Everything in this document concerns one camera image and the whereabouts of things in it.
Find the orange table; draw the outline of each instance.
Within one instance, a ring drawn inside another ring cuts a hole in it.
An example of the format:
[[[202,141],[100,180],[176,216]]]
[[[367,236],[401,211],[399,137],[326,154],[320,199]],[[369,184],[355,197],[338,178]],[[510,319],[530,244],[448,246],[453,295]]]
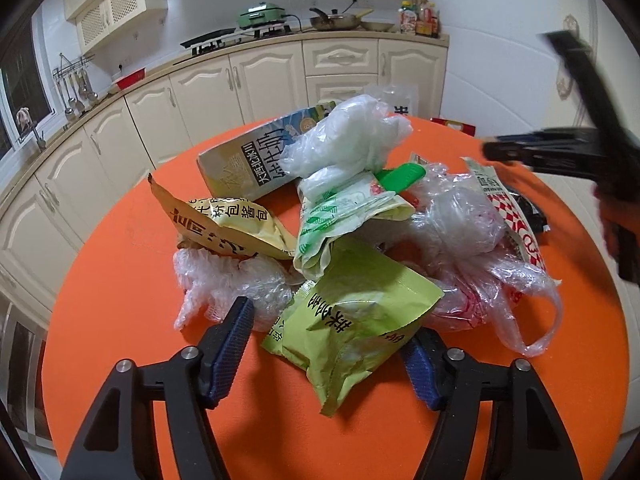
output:
[[[464,171],[459,156],[481,160],[479,142],[425,120],[412,119],[412,136],[389,163],[410,152]],[[189,150],[156,171],[156,179],[184,200],[207,189],[196,168],[198,152],[248,129],[238,128]],[[562,280],[562,326],[548,351],[532,360],[574,444],[585,480],[600,479],[618,439],[628,384],[625,321],[610,275],[580,222],[561,200],[524,168],[500,176],[547,213],[551,232],[542,246],[548,270]],[[292,231],[300,205],[292,185],[260,201]],[[53,442],[64,462],[84,414],[102,382],[122,358],[145,365],[196,344],[204,320],[175,332],[182,303],[172,267],[176,233],[146,182],[123,197],[96,228],[73,264],[51,319],[42,381]],[[549,304],[523,300],[515,309],[527,342],[552,322]],[[393,356],[358,384],[333,418],[305,375],[259,347],[255,334],[231,394],[209,418],[233,480],[411,479],[437,414],[417,400],[401,359]],[[490,326],[444,335],[476,359],[509,364]],[[166,413],[156,406],[164,478],[177,478]],[[467,474],[482,470],[490,404],[483,403]]]

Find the cardboard box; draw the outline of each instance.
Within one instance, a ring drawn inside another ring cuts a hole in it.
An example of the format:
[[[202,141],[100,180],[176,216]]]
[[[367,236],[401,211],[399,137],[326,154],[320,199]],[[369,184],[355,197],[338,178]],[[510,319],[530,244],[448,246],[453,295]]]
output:
[[[282,150],[334,108],[329,102],[299,110],[201,153],[198,168],[211,194],[255,200],[291,182],[278,163]]]

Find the silver bolt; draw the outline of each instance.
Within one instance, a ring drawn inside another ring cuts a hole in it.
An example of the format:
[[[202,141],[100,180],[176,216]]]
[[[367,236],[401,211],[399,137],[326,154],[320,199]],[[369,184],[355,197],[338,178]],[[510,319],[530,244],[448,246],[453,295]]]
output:
[[[131,370],[132,365],[133,363],[129,359],[123,359],[116,364],[116,370],[122,374]]]
[[[183,359],[193,359],[198,355],[198,347],[197,346],[186,346],[180,352],[180,356]]]
[[[447,357],[452,361],[462,361],[465,358],[465,352],[460,348],[449,348]]]
[[[531,370],[531,363],[526,359],[516,359],[516,368],[521,372],[528,372]]]

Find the green snack bag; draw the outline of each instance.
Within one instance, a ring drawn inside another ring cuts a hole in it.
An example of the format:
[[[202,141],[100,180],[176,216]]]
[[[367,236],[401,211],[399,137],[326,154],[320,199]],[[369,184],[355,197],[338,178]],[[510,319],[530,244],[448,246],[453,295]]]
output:
[[[337,239],[331,252],[324,276],[302,285],[262,342],[306,371],[327,416],[415,334],[443,295],[354,238]]]

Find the yellow food packet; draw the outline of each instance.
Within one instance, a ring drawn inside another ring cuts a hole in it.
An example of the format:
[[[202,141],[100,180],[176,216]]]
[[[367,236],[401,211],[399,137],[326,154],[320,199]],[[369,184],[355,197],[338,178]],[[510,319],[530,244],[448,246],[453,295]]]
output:
[[[296,239],[277,217],[244,198],[204,198],[183,202],[149,174],[151,193],[185,238],[223,256],[257,253],[290,260]]]

